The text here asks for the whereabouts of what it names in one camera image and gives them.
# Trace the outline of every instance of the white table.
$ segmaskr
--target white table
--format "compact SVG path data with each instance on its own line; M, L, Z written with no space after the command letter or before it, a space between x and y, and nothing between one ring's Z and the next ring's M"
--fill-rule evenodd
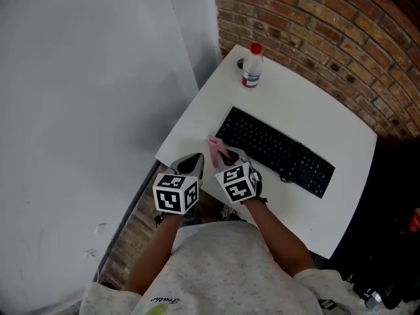
M356 115L316 85L264 58L261 80L248 91L240 83L238 59L247 49L235 46L216 69L156 154L169 166L191 153L203 153L206 192L228 203L216 181L205 139L215 135L232 106L302 142L335 166L322 199L260 163L262 197L269 209L313 252L330 258L357 208L368 177L377 135ZM240 213L249 215L242 205Z

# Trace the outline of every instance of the brick wall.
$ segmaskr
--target brick wall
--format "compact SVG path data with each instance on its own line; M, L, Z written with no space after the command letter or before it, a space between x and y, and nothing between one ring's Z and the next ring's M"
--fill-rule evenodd
M382 137L420 135L420 31L390 0L216 0L237 43L317 84Z

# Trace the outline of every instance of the gray t-shirt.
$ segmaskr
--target gray t-shirt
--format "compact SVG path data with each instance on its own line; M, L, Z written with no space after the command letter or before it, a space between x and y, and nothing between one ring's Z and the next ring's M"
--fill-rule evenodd
M293 278L273 260L258 228L214 222L178 231L171 258L141 297L90 283L81 304L87 314L357 314L332 270L305 270Z

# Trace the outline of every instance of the black keyboard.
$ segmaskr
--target black keyboard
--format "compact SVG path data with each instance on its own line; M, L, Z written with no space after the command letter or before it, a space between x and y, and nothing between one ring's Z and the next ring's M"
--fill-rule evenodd
M277 172L284 182L294 182L322 198L334 166L300 142L235 107L216 134L254 160Z

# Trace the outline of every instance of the red bottle cap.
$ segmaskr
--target red bottle cap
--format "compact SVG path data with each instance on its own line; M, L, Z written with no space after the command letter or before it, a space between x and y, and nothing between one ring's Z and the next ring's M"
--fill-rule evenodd
M261 54L261 51L263 51L263 47L258 43L253 43L251 45L251 52L255 55Z

